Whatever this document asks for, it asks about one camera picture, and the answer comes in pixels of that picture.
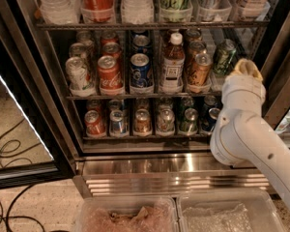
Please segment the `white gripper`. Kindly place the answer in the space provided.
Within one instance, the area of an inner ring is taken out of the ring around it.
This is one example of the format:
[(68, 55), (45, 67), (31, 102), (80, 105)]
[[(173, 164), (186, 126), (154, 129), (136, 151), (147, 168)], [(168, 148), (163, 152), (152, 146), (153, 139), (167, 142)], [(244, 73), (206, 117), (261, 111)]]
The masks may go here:
[(247, 110), (260, 115), (266, 89), (257, 66), (252, 61), (240, 59), (231, 74), (222, 86), (223, 108)]

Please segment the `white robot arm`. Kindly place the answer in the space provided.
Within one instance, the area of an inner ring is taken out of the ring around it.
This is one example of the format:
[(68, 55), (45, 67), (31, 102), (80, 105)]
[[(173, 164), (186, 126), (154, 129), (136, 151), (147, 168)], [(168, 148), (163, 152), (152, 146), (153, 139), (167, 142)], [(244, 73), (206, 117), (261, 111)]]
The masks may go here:
[(222, 85), (222, 110), (210, 148), (222, 164), (251, 162), (290, 211), (290, 149), (261, 117), (265, 95), (261, 72), (252, 61), (240, 59)]

